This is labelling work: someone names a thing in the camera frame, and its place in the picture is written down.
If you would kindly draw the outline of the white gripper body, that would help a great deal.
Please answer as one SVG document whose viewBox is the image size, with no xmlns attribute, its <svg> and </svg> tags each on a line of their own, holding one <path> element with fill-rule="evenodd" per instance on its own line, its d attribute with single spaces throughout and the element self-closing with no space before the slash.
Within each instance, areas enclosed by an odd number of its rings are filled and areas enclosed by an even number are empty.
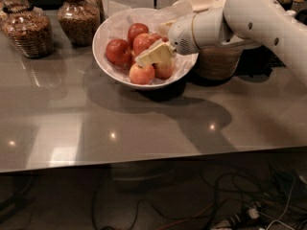
<svg viewBox="0 0 307 230">
<path fill-rule="evenodd" d="M 196 52 L 196 45 L 192 36 L 192 22 L 194 13 L 178 18 L 168 32 L 170 43 L 175 51 L 181 55 L 190 55 Z"/>
</svg>

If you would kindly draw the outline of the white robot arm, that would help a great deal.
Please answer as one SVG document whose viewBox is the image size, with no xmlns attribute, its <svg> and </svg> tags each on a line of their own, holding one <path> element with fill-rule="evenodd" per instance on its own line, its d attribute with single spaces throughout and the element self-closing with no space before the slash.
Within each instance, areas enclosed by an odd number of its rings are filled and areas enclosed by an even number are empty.
<svg viewBox="0 0 307 230">
<path fill-rule="evenodd" d="M 270 49 L 294 74 L 307 81 L 307 26 L 276 0 L 225 0 L 220 8 L 184 15 L 172 24 L 166 42 L 156 42 L 136 62 L 146 66 L 175 53 L 191 55 L 208 46 Z"/>
</svg>

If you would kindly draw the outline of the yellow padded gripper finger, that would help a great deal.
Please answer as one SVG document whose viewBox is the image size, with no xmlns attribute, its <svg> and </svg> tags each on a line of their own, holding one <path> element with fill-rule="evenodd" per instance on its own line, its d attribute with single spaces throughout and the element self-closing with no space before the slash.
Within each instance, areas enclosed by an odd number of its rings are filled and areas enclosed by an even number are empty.
<svg viewBox="0 0 307 230">
<path fill-rule="evenodd" d="M 175 23 L 175 20 L 170 20 L 167 22 L 163 22 L 157 26 L 157 32 L 160 35 L 167 36 L 170 31 L 172 25 Z"/>
<path fill-rule="evenodd" d="M 154 63 L 164 62 L 175 55 L 175 47 L 169 42 L 159 39 L 135 58 L 135 62 L 141 66 L 152 65 Z"/>
</svg>

